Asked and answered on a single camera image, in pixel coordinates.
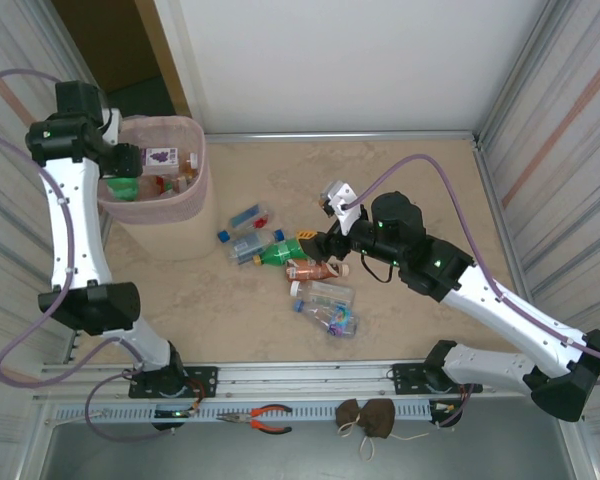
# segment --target red-handled pliers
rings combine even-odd
[[[272,404],[265,405],[261,408],[254,408],[250,413],[221,413],[216,418],[225,422],[249,423],[251,428],[258,429],[261,432],[268,433],[270,435],[282,435],[289,433],[291,431],[291,427],[270,427],[269,425],[260,423],[255,419],[255,417],[259,417],[263,413],[275,411],[291,413],[293,410],[286,405]]]

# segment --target purple cable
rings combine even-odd
[[[482,272],[487,280],[487,283],[489,284],[491,289],[496,293],[498,298],[500,300],[502,300],[502,302],[505,305],[507,305],[509,308],[511,308],[514,312],[516,312],[517,314],[522,316],[524,319],[530,321],[532,324],[534,324],[539,329],[541,329],[544,332],[548,333],[549,335],[557,338],[562,343],[570,344],[572,347],[577,348],[581,352],[587,353],[589,355],[592,355],[592,356],[600,359],[600,352],[598,352],[597,350],[593,350],[592,348],[585,347],[584,345],[580,345],[579,343],[570,342],[569,341],[570,339],[566,335],[562,335],[561,333],[558,333],[555,330],[553,330],[551,327],[545,325],[540,320],[536,319],[533,315],[525,312],[522,308],[520,308],[518,305],[516,305],[514,302],[509,300],[509,298],[507,298],[504,295],[504,293],[502,292],[502,290],[500,290],[496,281],[494,280],[493,275],[491,274],[491,271],[489,270],[489,267],[487,266],[487,263],[484,261],[484,258],[482,257],[482,254],[480,253],[480,250],[478,249],[478,245],[476,244],[475,240],[473,239],[473,235],[471,235],[471,231],[469,230],[469,225],[464,216],[462,208],[460,207],[460,202],[458,201],[458,197],[456,196],[456,193],[453,190],[453,187],[451,186],[451,181],[449,180],[449,177],[444,172],[444,170],[442,169],[440,164],[434,158],[430,157],[429,155],[426,155],[424,153],[416,153],[414,155],[409,155],[408,157],[405,157],[402,160],[398,161],[395,165],[393,165],[391,168],[389,168],[389,170],[384,172],[375,182],[373,182],[373,184],[369,188],[367,188],[362,195],[360,195],[357,199],[355,199],[350,204],[343,207],[343,210],[348,210],[349,208],[355,207],[355,206],[359,205],[360,203],[362,203],[376,188],[378,188],[378,186],[380,186],[380,184],[382,182],[384,182],[387,178],[389,178],[400,167],[402,167],[403,165],[406,165],[407,163],[411,162],[412,160],[426,160],[433,166],[433,168],[436,169],[436,171],[440,175],[440,178],[444,182],[444,186],[447,188],[447,192],[449,192],[449,196],[451,197],[453,206],[456,209],[456,213],[458,215],[458,219],[460,220],[460,225],[462,226],[462,230],[464,231],[464,234],[467,237],[467,241],[469,242],[469,245],[471,246],[471,250],[473,250],[473,253],[476,256],[476,261],[478,262],[478,265],[482,269]]]
[[[91,406],[91,400],[93,400],[93,397],[96,394],[96,392],[102,386],[104,386],[106,383],[109,383],[112,380],[116,380],[118,378],[126,379],[129,376],[139,374],[141,371],[142,370],[134,370],[132,372],[117,373],[117,374],[115,374],[111,377],[105,378],[104,380],[99,382],[95,387],[93,387],[93,390],[91,390],[91,392],[89,392],[89,395],[87,396],[87,401],[85,402],[85,406],[84,406],[84,420],[85,420],[85,422],[87,422],[87,425],[91,428],[91,430],[93,430],[93,433],[95,433],[99,437],[104,438],[105,440],[109,440],[111,442],[119,442],[119,443],[141,442],[143,440],[151,440],[153,438],[161,437],[167,433],[170,433],[170,430],[163,430],[160,432],[153,432],[153,433],[148,433],[145,435],[136,435],[136,436],[132,436],[132,437],[115,437],[113,435],[109,435],[108,433],[103,432],[98,427],[96,427],[95,424],[91,421],[91,416],[89,414],[89,407]]]
[[[3,77],[9,76],[9,75],[33,75],[33,76],[36,76],[36,77],[43,78],[45,80],[50,80],[52,82],[59,82],[60,81],[59,79],[57,79],[56,77],[54,77],[52,75],[49,75],[49,74],[46,74],[46,73],[43,73],[43,72],[38,72],[36,70],[31,70],[31,69],[28,69],[28,68],[12,68],[12,69],[9,69],[9,70],[3,70],[3,71],[0,72],[0,79],[2,79]],[[36,171],[38,172],[38,174],[42,178],[44,178],[44,180],[49,184],[49,187],[53,190],[53,193],[58,198],[58,201],[64,199],[64,195],[62,193],[62,190],[60,189],[60,187],[58,186],[58,184],[56,183],[56,181],[53,179],[53,177],[45,169],[43,169],[42,167],[40,167],[40,165],[38,165],[36,162],[34,162],[27,153],[25,153],[22,149],[18,148],[13,143],[8,142],[7,140],[5,140],[5,139],[3,139],[1,137],[0,137],[0,146],[6,148],[7,150],[10,150],[13,153],[15,153],[18,157],[20,157],[26,163],[28,163],[29,165],[33,166],[36,169]],[[12,378],[8,377],[2,371],[2,362],[4,361],[5,357],[7,355],[9,355],[9,353],[11,353],[11,351],[14,348],[16,348],[18,345],[20,345],[35,330],[37,330],[38,328],[40,328],[40,326],[42,326],[42,324],[49,317],[51,317],[51,315],[53,315],[53,313],[58,309],[58,307],[60,306],[60,304],[63,302],[63,300],[65,299],[65,297],[69,293],[69,288],[71,287],[71,281],[73,280],[75,239],[74,239],[74,232],[73,232],[73,221],[71,219],[71,212],[69,211],[69,207],[67,207],[67,204],[65,202],[62,202],[60,204],[60,207],[62,209],[62,215],[64,216],[64,220],[65,220],[65,223],[67,225],[67,246],[68,246],[68,248],[67,248],[67,277],[66,277],[66,279],[64,281],[64,285],[62,286],[62,290],[60,291],[58,297],[51,304],[51,306],[47,309],[47,311],[44,312],[40,316],[40,318],[38,318],[35,322],[33,322],[24,332],[22,332],[16,338],[14,338],[13,340],[11,340],[0,351],[0,381],[2,383],[5,383],[5,384],[11,386],[11,387],[15,387],[15,388],[40,388],[40,387],[47,387],[47,386],[50,386],[50,385],[54,385],[54,384],[56,384],[58,382],[61,382],[62,380],[64,380],[65,378],[68,378],[69,376],[71,376],[75,372],[77,372],[80,368],[82,368],[91,358],[93,358],[93,356],[96,353],[98,353],[100,350],[102,350],[106,345],[108,345],[109,343],[112,343],[112,342],[116,342],[118,340],[120,341],[121,345],[123,345],[124,347],[126,347],[126,349],[129,350],[129,352],[134,357],[136,357],[136,359],[138,360],[138,362],[142,362],[142,357],[141,357],[140,353],[131,344],[129,344],[128,342],[126,342],[123,339],[110,338],[110,339],[105,340],[100,345],[98,345],[96,348],[94,348],[91,352],[89,352],[74,367],[72,367],[71,369],[69,369],[66,372],[62,373],[61,375],[58,375],[57,377],[54,377],[54,378],[50,378],[48,380],[44,380],[44,381],[41,381],[41,382],[19,382],[19,381],[13,380]]]
[[[436,425],[438,427],[444,427],[448,423],[451,423],[454,418],[456,418],[458,415],[460,415],[462,413],[462,410],[464,410],[464,407],[467,405],[467,403],[469,403],[469,397],[471,397],[471,394],[473,393],[473,387],[474,387],[474,385],[472,383],[471,386],[469,387],[469,390],[467,391],[467,395],[464,397],[464,400],[462,401],[460,406],[456,409],[456,411],[453,412],[453,415],[451,415],[449,418],[446,418],[442,422],[436,423]]]

